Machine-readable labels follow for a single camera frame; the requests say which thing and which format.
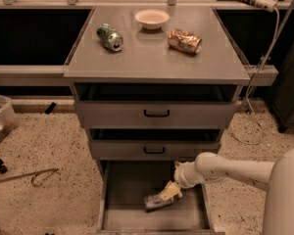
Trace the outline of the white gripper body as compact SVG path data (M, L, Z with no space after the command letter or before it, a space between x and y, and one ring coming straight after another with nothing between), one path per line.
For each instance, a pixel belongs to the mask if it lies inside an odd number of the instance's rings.
M194 162L185 162L180 166L175 166L173 178L183 189L193 188L200 183Z

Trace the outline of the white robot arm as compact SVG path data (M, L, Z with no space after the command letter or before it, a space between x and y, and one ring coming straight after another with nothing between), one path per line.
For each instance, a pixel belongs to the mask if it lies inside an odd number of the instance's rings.
M294 149L276 162L238 161L214 153L202 153L193 162L175 167L174 181L160 193L167 201L182 189L227 178L267 193L262 235L294 235Z

